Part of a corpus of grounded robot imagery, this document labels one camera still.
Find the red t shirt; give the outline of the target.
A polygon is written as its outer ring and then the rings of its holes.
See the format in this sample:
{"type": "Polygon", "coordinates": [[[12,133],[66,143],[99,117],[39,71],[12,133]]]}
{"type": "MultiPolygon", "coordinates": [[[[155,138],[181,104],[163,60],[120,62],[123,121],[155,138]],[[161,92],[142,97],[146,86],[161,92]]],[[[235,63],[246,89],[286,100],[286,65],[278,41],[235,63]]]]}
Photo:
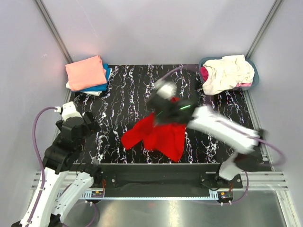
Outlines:
{"type": "Polygon", "coordinates": [[[142,141],[145,149],[157,150],[178,162],[184,152],[186,125],[179,123],[155,125],[155,116],[153,112],[136,123],[123,134],[121,142],[125,149],[130,149],[142,141]]]}

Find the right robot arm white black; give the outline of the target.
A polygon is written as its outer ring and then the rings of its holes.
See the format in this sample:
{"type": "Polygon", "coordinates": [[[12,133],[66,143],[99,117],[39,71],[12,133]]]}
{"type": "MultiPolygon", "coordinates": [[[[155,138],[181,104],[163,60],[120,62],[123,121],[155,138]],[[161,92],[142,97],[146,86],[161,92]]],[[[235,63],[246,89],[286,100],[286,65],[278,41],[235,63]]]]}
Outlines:
{"type": "Polygon", "coordinates": [[[234,123],[206,105],[199,105],[190,99],[172,101],[154,95],[147,106],[156,114],[156,123],[184,124],[187,128],[210,134],[233,149],[233,154],[220,164],[213,180],[219,187],[228,186],[242,171],[256,172],[260,166],[258,148],[263,130],[251,130],[234,123]]]}

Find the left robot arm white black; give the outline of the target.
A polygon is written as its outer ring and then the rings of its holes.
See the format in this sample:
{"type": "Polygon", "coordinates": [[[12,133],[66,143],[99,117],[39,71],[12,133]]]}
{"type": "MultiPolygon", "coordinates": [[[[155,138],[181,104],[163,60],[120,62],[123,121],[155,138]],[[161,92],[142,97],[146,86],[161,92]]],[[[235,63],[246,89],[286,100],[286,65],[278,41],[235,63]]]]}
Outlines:
{"type": "Polygon", "coordinates": [[[66,216],[81,195],[90,187],[102,182],[102,170],[93,164],[85,164],[75,180],[58,196],[58,191],[70,172],[73,163],[83,151],[85,139],[100,128],[90,112],[62,115],[56,122],[59,134],[45,151],[38,156],[41,177],[24,217],[12,224],[14,227],[62,227],[66,216]]]}

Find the folded white t shirt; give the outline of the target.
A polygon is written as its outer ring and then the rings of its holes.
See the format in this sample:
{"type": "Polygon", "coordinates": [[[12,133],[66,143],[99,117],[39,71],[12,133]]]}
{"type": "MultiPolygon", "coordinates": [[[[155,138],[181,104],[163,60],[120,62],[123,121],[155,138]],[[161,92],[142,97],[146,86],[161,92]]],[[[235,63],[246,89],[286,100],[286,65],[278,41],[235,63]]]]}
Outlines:
{"type": "MultiPolygon", "coordinates": [[[[65,87],[67,89],[71,90],[71,88],[69,86],[69,82],[66,83],[65,87]]],[[[82,91],[82,93],[88,94],[88,95],[99,96],[99,95],[101,95],[102,91],[82,91]]]]}

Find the folded blue t shirt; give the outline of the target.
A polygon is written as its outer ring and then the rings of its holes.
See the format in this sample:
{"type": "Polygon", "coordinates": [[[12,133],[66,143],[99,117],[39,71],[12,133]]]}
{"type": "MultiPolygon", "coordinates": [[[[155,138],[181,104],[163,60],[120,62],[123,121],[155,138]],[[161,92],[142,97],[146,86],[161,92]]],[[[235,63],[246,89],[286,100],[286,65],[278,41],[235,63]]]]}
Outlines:
{"type": "Polygon", "coordinates": [[[107,84],[109,82],[109,78],[111,76],[111,68],[109,67],[109,65],[107,63],[103,64],[103,68],[106,70],[105,72],[105,77],[104,80],[102,81],[101,84],[89,87],[89,88],[85,88],[83,90],[81,90],[81,92],[103,92],[106,91],[107,89],[107,84]]]}

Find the folded pink t shirt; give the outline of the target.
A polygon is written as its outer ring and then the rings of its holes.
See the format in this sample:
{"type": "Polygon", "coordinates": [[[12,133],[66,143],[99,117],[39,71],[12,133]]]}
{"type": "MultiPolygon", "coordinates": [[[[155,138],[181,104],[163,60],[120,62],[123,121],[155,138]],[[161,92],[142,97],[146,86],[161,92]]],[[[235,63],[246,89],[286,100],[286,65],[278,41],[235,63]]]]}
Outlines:
{"type": "Polygon", "coordinates": [[[66,64],[69,86],[72,91],[80,91],[101,84],[106,70],[99,55],[66,64]]]}

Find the black marbled table mat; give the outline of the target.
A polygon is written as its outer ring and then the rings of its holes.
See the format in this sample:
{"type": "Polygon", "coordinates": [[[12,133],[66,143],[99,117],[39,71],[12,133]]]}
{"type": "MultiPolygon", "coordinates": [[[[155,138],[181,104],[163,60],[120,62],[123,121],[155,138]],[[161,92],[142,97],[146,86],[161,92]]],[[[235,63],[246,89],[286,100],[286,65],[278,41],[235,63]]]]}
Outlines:
{"type": "MultiPolygon", "coordinates": [[[[158,151],[144,149],[142,142],[125,150],[122,135],[151,111],[146,100],[154,82],[178,65],[110,65],[112,69],[106,92],[100,96],[72,93],[77,110],[92,112],[101,131],[87,138],[85,148],[75,163],[89,163],[93,159],[100,164],[172,164],[171,159],[158,151]]],[[[188,66],[173,73],[171,79],[177,85],[177,97],[194,99],[203,104],[205,95],[198,74],[198,65],[188,66]]],[[[242,91],[227,91],[212,98],[215,113],[225,115],[233,122],[254,129],[250,112],[242,91]]],[[[221,163],[233,150],[210,135],[186,129],[183,156],[179,163],[221,163]]]]}

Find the magenta garment in basket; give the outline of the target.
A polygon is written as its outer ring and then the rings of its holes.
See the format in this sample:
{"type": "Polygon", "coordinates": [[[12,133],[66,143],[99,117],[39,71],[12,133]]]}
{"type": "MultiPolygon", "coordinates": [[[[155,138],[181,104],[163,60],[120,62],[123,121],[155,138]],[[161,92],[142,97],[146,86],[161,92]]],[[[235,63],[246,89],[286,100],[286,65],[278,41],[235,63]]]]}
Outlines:
{"type": "Polygon", "coordinates": [[[206,69],[206,67],[204,67],[204,66],[201,67],[200,72],[201,72],[201,75],[202,75],[202,79],[204,81],[207,81],[209,73],[208,73],[208,70],[206,69]]]}

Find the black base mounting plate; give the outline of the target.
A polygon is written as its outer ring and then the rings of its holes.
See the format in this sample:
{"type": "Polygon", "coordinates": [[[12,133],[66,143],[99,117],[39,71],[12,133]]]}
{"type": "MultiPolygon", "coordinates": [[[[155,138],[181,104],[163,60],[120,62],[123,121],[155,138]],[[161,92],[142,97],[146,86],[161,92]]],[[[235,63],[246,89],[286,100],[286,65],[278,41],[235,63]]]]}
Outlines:
{"type": "Polygon", "coordinates": [[[106,188],[124,185],[189,184],[211,189],[242,188],[240,175],[233,180],[216,179],[220,164],[99,164],[106,188]]]}

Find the pink garment in basket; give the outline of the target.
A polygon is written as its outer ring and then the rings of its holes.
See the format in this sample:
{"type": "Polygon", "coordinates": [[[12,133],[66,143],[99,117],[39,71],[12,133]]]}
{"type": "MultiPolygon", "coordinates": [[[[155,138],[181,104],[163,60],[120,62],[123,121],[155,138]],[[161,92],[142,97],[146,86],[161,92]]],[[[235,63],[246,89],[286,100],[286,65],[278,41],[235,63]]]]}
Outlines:
{"type": "Polygon", "coordinates": [[[237,87],[250,87],[251,85],[251,83],[239,83],[237,84],[237,87]]]}

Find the aluminium frame rail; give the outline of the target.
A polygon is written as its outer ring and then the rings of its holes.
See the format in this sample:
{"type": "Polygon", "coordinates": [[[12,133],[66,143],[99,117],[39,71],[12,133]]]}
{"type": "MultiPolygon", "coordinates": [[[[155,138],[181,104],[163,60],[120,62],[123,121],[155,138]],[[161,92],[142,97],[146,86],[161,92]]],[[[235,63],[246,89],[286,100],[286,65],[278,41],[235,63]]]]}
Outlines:
{"type": "MultiPolygon", "coordinates": [[[[122,181],[135,183],[155,183],[164,182],[165,180],[203,180],[209,179],[214,172],[205,173],[103,173],[102,177],[106,181],[106,188],[115,188],[122,184],[122,181]]],[[[254,173],[240,173],[233,180],[233,189],[241,189],[249,186],[252,190],[287,190],[283,173],[281,172],[254,172],[254,173]]]]}

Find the left aluminium corner post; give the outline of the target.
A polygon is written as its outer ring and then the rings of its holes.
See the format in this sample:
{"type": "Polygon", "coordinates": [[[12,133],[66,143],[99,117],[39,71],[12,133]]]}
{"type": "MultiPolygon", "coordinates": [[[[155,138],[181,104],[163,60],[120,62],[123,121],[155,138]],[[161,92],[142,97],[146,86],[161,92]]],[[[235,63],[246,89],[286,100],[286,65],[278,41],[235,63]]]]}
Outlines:
{"type": "Polygon", "coordinates": [[[47,10],[46,5],[44,4],[44,2],[42,0],[33,0],[34,4],[36,5],[39,13],[41,14],[46,26],[48,27],[49,31],[51,32],[58,48],[60,49],[62,55],[64,56],[65,60],[68,63],[73,63],[72,57],[69,54],[69,51],[63,41],[63,39],[61,38],[55,23],[53,22],[50,13],[47,10]]]}

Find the aluminium corner post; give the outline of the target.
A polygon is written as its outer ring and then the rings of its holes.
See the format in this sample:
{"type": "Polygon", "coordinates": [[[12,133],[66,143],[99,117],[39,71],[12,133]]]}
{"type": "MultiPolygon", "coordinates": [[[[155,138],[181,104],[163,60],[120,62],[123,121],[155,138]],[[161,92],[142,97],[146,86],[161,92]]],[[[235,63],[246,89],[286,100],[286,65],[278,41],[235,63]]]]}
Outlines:
{"type": "Polygon", "coordinates": [[[69,51],[63,41],[63,39],[61,38],[55,23],[53,22],[50,13],[47,10],[46,5],[44,4],[44,2],[42,0],[33,0],[34,4],[36,5],[39,13],[41,14],[46,26],[48,27],[49,31],[51,32],[58,48],[60,49],[62,55],[64,56],[65,60],[68,63],[73,63],[72,57],[69,54],[69,51]]]}
{"type": "Polygon", "coordinates": [[[269,25],[273,21],[276,13],[280,9],[281,5],[284,3],[284,0],[275,0],[272,7],[270,8],[266,18],[264,19],[259,31],[257,32],[252,44],[250,45],[250,48],[248,49],[248,52],[246,54],[246,58],[251,58],[256,47],[258,46],[259,42],[261,41],[263,35],[267,31],[269,25]]]}

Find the right aluminium corner post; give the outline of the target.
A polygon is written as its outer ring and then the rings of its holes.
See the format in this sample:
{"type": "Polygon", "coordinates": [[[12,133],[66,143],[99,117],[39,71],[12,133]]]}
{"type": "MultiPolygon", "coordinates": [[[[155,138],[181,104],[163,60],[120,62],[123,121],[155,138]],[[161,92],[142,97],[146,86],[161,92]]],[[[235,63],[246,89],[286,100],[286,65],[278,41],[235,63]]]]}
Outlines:
{"type": "Polygon", "coordinates": [[[248,52],[246,54],[246,58],[251,58],[256,47],[258,46],[259,42],[261,41],[263,35],[267,31],[269,25],[273,21],[276,13],[280,9],[281,5],[284,3],[284,0],[275,0],[272,7],[270,8],[266,18],[264,19],[259,31],[257,32],[252,44],[250,45],[250,48],[248,49],[248,52]]]}

